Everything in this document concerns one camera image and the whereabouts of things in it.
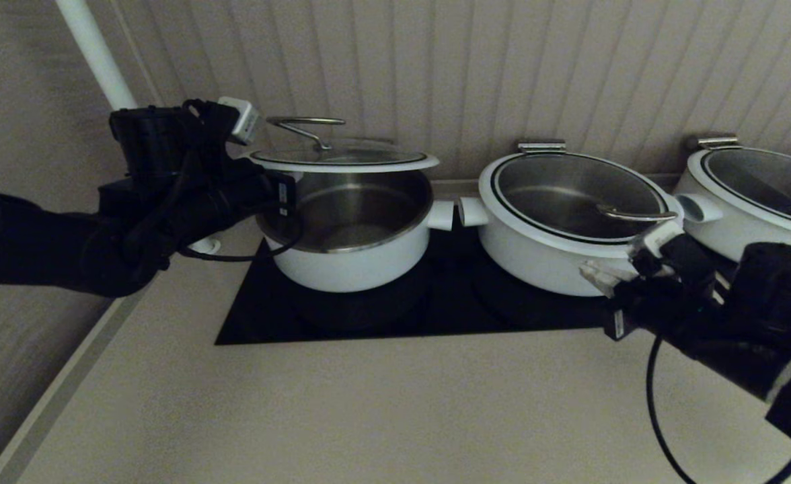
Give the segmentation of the glass lid with white rim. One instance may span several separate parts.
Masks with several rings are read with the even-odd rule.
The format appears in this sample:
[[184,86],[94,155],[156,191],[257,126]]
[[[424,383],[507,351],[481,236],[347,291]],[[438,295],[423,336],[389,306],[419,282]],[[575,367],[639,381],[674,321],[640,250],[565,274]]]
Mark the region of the glass lid with white rim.
[[303,143],[272,150],[249,151],[245,156],[265,169],[287,173],[368,174],[420,171],[439,165],[424,151],[361,151],[346,149],[340,138],[323,138],[304,126],[343,126],[339,118],[271,116],[267,123],[303,138]]
[[479,178],[488,255],[624,259],[660,225],[681,226],[681,205],[653,181],[599,157],[523,151],[491,162]]

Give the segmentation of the right white pot with lid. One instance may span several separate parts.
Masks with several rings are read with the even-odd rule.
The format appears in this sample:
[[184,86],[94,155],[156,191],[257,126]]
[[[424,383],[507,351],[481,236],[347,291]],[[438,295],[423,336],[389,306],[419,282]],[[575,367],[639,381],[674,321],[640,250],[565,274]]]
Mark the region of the right white pot with lid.
[[791,225],[791,156],[747,147],[702,149],[688,157],[687,171],[721,201]]

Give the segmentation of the black glass cooktop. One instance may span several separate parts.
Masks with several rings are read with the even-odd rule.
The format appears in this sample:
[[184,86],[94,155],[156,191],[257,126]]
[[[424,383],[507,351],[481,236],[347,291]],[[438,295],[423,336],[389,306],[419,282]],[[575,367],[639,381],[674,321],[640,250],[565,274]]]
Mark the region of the black glass cooktop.
[[215,338],[218,346],[432,337],[613,327],[603,297],[555,294],[516,279],[454,221],[433,231],[401,278],[354,293],[292,282],[273,261],[251,266]]

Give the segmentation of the white round pole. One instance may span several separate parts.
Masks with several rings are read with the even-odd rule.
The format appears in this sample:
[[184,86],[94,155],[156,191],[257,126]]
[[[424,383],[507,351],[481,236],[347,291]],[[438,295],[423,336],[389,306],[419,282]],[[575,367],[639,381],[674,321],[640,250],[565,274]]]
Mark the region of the white round pole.
[[112,110],[138,108],[127,80],[86,0],[54,0]]

